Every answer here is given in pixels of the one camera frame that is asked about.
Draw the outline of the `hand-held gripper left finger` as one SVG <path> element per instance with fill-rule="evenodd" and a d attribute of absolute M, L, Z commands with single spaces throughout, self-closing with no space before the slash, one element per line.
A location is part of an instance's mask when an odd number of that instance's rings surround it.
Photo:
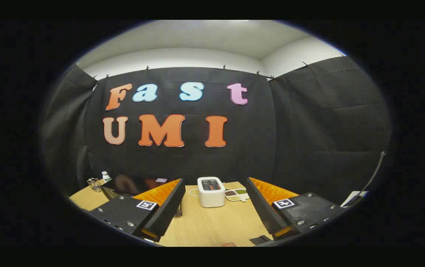
<path fill-rule="evenodd" d="M 129 235 L 158 242 L 177 214 L 185 192 L 184 179 L 175 179 L 136 196 L 119 195 L 89 213 Z"/>

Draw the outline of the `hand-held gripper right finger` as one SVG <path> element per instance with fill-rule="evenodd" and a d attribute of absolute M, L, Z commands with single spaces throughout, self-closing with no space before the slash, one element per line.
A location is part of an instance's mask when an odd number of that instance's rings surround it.
<path fill-rule="evenodd" d="M 343 212 L 316 193 L 297 194 L 252 177 L 246 178 L 246 191 L 274 241 L 324 226 Z"/>

